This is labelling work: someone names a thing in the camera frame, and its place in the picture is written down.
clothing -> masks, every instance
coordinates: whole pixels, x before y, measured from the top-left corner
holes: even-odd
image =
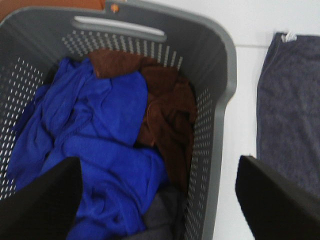
[[[83,195],[67,239],[105,240],[145,229],[142,215],[168,181],[155,149],[133,147],[147,95],[139,72],[98,79],[89,59],[65,58],[15,126],[7,174],[17,190],[65,157],[80,158]]]
[[[264,162],[241,156],[235,192],[254,239],[320,239],[320,198]]]
[[[67,158],[0,201],[0,239],[65,240],[82,196],[81,165]]]
[[[147,230],[122,240],[180,240],[183,239],[184,212],[187,200],[182,192],[168,186],[159,190],[143,216]]]
[[[277,33],[257,89],[257,158],[320,197],[320,37]]]
[[[110,78],[139,70],[148,88],[147,107],[137,143],[156,146],[168,176],[177,188],[188,191],[194,142],[196,100],[188,80],[175,67],[128,52],[99,49],[89,53],[99,78]]]

laundry basket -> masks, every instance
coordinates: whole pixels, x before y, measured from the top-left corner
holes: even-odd
[[[63,57],[99,49],[137,53],[175,66],[192,82],[197,103],[185,238],[211,240],[216,217],[224,114],[236,89],[236,51],[212,20],[138,0],[107,1],[104,11],[25,7],[0,25],[0,200],[15,192],[6,178],[12,126]]]

